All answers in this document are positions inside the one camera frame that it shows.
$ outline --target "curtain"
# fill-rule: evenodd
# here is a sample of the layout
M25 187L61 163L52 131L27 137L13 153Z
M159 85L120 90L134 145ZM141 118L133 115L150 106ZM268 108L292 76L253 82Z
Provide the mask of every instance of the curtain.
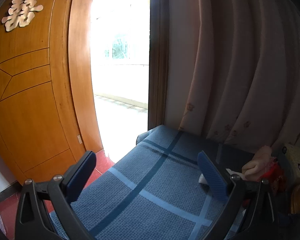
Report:
M199 0L179 129L255 153L300 146L300 16L289 0Z

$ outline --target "blue rug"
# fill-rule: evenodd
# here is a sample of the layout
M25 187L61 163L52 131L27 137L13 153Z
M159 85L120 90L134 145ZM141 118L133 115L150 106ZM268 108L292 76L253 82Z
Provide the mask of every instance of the blue rug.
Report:
M201 150L216 158L225 148L196 136L157 127L122 160L84 189L71 204L83 225L98 240L185 239L203 236L223 208L209 187L198 183L196 159ZM251 155L235 150L236 158ZM68 239L56 213L58 234ZM242 210L226 239L234 236Z

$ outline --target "black baseboard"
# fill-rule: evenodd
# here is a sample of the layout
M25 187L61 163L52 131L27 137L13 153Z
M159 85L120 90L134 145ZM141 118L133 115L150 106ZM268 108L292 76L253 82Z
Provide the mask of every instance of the black baseboard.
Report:
M0 192L0 202L7 199L8 197L12 196L13 194L17 192L21 192L22 186L19 182L12 183L9 187L7 187L5 190Z

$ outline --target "screw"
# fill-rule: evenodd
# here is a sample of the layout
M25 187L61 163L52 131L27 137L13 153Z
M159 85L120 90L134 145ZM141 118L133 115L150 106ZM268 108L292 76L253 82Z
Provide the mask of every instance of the screw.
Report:
M240 176L237 174L233 174L233 175L231 175L231 179L238 181L240 179Z
M61 179L62 179L62 175L56 175L56 176L53 177L54 181L59 181Z
M32 179L26 179L26 180L25 180L25 184L26 184L26 185L30 185L31 183L32 183Z
M269 184L269 180L268 179L262 179L261 182L265 185L268 185Z

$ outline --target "doorway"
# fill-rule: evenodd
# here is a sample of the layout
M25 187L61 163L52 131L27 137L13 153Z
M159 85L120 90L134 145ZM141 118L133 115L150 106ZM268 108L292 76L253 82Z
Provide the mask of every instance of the doorway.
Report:
M104 152L114 163L148 129L150 0L93 0L91 77Z

